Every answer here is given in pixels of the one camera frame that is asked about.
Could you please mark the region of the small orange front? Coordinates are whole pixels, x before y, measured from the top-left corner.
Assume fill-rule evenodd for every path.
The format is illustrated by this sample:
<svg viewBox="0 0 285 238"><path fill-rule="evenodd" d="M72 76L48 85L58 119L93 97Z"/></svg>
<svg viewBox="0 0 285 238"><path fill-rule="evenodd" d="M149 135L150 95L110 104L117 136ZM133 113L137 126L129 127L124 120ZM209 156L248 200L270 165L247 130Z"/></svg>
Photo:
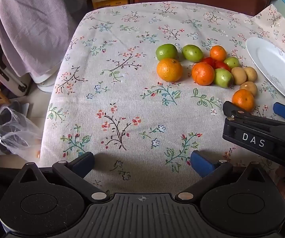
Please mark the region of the small orange front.
<svg viewBox="0 0 285 238"><path fill-rule="evenodd" d="M232 103L247 112L251 112L255 106L255 99L250 91L240 89L232 96Z"/></svg>

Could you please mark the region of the brown kiwi front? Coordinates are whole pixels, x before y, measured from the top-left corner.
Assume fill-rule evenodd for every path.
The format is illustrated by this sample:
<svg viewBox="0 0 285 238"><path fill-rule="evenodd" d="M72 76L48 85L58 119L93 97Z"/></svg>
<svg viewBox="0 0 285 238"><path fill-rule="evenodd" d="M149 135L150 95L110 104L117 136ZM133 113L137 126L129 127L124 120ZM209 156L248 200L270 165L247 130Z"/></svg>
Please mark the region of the brown kiwi front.
<svg viewBox="0 0 285 238"><path fill-rule="evenodd" d="M240 89L249 91L254 97L257 95L257 86L254 82L247 81L240 86Z"/></svg>

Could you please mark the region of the green fruit front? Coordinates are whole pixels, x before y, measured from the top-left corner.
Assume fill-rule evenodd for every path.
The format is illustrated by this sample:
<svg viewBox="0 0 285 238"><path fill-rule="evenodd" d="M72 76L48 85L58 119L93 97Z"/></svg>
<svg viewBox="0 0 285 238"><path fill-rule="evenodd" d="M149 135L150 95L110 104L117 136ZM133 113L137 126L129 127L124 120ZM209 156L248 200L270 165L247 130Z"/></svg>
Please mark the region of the green fruit front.
<svg viewBox="0 0 285 238"><path fill-rule="evenodd" d="M233 85L233 75L223 68L215 69L214 84L221 88L230 88Z"/></svg>

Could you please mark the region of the clear plastic bag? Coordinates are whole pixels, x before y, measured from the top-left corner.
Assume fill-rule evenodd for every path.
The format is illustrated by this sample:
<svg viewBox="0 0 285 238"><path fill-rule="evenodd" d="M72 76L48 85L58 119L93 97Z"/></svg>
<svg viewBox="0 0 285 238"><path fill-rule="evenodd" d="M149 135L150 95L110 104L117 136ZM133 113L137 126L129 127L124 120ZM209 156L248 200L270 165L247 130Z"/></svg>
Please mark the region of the clear plastic bag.
<svg viewBox="0 0 285 238"><path fill-rule="evenodd" d="M42 131L25 115L7 106L0 110L0 143L27 162L40 161Z"/></svg>

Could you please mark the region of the small orange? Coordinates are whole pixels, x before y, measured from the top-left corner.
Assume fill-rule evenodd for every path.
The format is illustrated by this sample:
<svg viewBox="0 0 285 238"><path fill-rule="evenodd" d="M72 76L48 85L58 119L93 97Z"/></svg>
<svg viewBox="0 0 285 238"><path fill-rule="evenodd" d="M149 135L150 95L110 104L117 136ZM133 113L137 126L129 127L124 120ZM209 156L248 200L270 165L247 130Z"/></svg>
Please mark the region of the small orange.
<svg viewBox="0 0 285 238"><path fill-rule="evenodd" d="M240 89L232 96L232 103L247 112L251 112L255 106L255 99L250 91Z"/></svg>
<svg viewBox="0 0 285 238"><path fill-rule="evenodd" d="M227 58L227 53L222 46L215 45L210 49L210 57L215 61L224 61Z"/></svg>

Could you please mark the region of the white fan base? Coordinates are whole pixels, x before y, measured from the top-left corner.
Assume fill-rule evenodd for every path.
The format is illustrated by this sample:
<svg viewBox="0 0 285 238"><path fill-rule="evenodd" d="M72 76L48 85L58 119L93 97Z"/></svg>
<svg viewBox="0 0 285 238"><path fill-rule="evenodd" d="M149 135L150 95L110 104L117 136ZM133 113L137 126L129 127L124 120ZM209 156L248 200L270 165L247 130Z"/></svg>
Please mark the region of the white fan base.
<svg viewBox="0 0 285 238"><path fill-rule="evenodd" d="M46 93L52 93L59 69L60 65L58 64L46 72L44 75L37 76L33 73L30 73L30 76L32 77L33 82L37 85L37 88L39 90Z"/></svg>

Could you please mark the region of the brown kiwi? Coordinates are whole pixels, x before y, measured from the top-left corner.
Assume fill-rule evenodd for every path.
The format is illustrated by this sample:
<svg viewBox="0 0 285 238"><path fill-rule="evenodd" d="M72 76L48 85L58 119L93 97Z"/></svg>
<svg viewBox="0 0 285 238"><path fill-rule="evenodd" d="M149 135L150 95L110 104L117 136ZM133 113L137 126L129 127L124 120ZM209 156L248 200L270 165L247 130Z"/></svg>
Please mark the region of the brown kiwi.
<svg viewBox="0 0 285 238"><path fill-rule="evenodd" d="M231 74L233 75L235 85L242 85L247 80L246 71L241 67L232 68Z"/></svg>
<svg viewBox="0 0 285 238"><path fill-rule="evenodd" d="M240 86L240 89L249 91L254 97L257 95L257 86L254 82L247 81Z"/></svg>
<svg viewBox="0 0 285 238"><path fill-rule="evenodd" d="M255 82L257 80L257 72L254 68L252 67L245 67L244 71L247 75L247 80L249 82Z"/></svg>

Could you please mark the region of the purple checked cloth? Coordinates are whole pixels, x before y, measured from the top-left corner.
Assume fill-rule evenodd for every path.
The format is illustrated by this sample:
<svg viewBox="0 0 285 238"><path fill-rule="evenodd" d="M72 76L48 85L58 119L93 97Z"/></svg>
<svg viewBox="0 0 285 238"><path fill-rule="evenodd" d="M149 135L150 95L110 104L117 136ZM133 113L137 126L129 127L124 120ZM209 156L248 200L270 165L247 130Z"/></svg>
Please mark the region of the purple checked cloth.
<svg viewBox="0 0 285 238"><path fill-rule="evenodd" d="M0 44L18 76L61 64L87 0L0 0Z"/></svg>

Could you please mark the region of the white plate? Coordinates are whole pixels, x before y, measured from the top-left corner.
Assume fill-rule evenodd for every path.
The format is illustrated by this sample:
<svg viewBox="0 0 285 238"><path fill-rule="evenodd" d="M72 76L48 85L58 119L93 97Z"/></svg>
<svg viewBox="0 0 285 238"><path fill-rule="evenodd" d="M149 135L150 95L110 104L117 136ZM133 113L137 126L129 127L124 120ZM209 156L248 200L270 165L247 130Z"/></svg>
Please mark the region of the white plate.
<svg viewBox="0 0 285 238"><path fill-rule="evenodd" d="M285 53L258 37L248 38L246 49L259 71L285 97Z"/></svg>

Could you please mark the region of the red tomato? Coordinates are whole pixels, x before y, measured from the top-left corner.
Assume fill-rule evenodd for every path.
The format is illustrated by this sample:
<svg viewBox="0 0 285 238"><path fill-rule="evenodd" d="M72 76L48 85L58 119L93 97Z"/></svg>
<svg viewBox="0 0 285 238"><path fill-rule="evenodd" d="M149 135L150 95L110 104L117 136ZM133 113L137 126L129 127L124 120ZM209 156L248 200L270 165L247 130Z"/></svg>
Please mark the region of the red tomato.
<svg viewBox="0 0 285 238"><path fill-rule="evenodd" d="M211 58L211 57L203 58L203 59L201 60L201 62L205 62L205 63L209 64L213 69L216 68L216 60L214 60L214 59Z"/></svg>
<svg viewBox="0 0 285 238"><path fill-rule="evenodd" d="M223 61L216 61L214 66L215 66L215 69L224 69L224 70L231 72L231 68Z"/></svg>

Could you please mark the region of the small orange back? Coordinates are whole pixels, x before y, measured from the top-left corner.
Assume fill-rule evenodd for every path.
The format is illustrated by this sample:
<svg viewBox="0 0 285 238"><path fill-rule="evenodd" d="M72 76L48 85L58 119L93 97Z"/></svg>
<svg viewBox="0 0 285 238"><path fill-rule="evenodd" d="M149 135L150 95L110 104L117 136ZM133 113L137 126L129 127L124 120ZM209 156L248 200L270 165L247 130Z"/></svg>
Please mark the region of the small orange back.
<svg viewBox="0 0 285 238"><path fill-rule="evenodd" d="M210 57L215 61L224 61L227 58L227 53L222 46L215 45L210 49Z"/></svg>

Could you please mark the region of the small green fruit back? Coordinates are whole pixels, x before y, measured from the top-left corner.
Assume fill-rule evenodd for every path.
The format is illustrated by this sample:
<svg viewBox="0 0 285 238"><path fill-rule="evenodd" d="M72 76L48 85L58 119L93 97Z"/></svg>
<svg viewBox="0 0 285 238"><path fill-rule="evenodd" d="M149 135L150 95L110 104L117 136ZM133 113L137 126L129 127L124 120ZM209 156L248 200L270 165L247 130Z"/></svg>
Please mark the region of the small green fruit back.
<svg viewBox="0 0 285 238"><path fill-rule="evenodd" d="M227 64L231 69L239 66L239 60L236 57L228 57L224 60L224 63Z"/></svg>

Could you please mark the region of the large orange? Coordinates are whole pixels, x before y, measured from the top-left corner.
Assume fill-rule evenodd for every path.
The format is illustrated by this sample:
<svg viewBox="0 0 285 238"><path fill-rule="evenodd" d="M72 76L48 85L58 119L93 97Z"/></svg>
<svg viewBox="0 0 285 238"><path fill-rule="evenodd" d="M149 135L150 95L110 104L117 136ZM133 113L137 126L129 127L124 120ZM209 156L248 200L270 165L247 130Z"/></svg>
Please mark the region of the large orange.
<svg viewBox="0 0 285 238"><path fill-rule="evenodd" d="M157 74L166 82L177 82L182 77L183 68L177 60L165 58L159 61Z"/></svg>

